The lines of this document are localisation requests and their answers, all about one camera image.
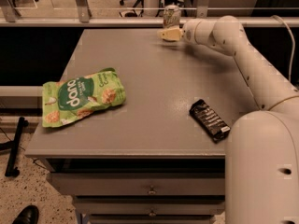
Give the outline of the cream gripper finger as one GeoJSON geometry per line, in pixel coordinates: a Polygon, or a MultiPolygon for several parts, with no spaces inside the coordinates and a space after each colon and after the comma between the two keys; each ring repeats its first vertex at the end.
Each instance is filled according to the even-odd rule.
{"type": "Polygon", "coordinates": [[[159,30],[157,36],[165,41],[179,41],[182,38],[182,32],[179,28],[167,28],[159,30]]]}

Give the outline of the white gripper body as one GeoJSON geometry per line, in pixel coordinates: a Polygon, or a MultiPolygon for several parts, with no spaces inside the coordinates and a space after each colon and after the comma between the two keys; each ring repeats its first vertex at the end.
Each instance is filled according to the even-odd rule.
{"type": "Polygon", "coordinates": [[[182,38],[187,43],[203,43],[205,36],[201,32],[203,20],[192,19],[185,22],[182,27],[182,38]]]}

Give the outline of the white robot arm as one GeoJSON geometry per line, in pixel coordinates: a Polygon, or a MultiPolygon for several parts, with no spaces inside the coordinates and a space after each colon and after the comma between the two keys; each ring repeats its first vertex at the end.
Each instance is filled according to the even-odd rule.
{"type": "Polygon", "coordinates": [[[299,224],[299,90],[251,45],[236,17],[191,19],[158,36],[231,56],[257,106],[226,142],[226,223],[299,224]]]}

